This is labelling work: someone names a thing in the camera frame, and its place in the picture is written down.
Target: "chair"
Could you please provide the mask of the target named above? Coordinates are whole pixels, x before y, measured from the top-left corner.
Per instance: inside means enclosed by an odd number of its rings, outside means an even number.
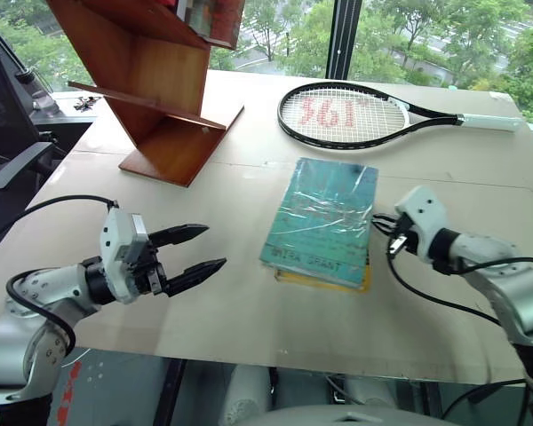
[[[55,170],[55,138],[40,133],[20,103],[0,60],[0,225],[22,211]]]

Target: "wooden bookshelf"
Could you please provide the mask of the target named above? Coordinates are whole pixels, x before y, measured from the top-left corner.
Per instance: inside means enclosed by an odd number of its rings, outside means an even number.
[[[153,0],[47,3],[96,83],[70,85],[104,95],[136,146],[120,168],[188,186],[243,109],[201,117],[210,45]]]

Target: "racket handle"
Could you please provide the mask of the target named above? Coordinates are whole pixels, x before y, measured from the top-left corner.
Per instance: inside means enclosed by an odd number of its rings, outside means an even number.
[[[496,117],[493,115],[461,114],[462,127],[476,127],[480,129],[517,131],[523,120],[518,117]]]

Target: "chair armrest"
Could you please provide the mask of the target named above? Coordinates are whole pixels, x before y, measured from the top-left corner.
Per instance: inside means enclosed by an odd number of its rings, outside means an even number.
[[[29,168],[42,155],[52,150],[51,142],[35,142],[24,151],[16,155],[0,169],[0,191],[7,189],[10,183],[25,169]]]

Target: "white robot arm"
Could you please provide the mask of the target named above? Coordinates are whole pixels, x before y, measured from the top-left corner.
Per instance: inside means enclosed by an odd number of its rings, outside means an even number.
[[[166,279],[157,248],[191,240],[208,228],[175,226],[147,234],[140,215],[113,207],[100,233],[101,257],[25,272],[10,279],[0,317],[0,426],[47,423],[62,360],[75,346],[75,324],[102,305],[147,293],[174,296],[210,277],[226,259]]]
[[[486,296],[523,366],[533,391],[533,258],[489,236],[448,228],[444,206],[419,186],[395,209],[401,215],[390,236],[389,256],[403,247],[442,273],[457,273]]]

